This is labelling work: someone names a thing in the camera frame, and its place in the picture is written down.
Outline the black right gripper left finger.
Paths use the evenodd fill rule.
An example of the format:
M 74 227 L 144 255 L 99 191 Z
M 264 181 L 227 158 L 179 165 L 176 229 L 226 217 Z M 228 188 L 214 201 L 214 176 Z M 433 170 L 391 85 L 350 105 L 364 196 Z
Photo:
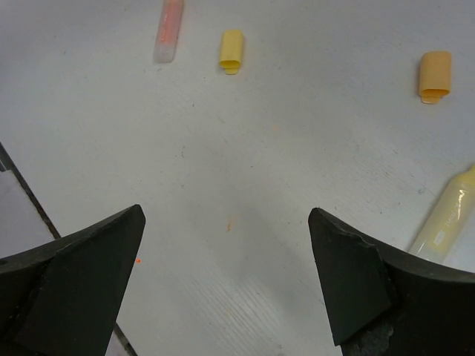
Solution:
M 1 354 L 104 355 L 144 228 L 133 205 L 1 259 Z

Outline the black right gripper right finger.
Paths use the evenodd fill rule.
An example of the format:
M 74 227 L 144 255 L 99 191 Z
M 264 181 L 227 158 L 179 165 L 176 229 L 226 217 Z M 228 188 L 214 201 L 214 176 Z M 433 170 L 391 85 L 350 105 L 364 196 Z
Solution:
M 361 233 L 321 208 L 312 252 L 343 355 L 473 355 L 474 274 Z

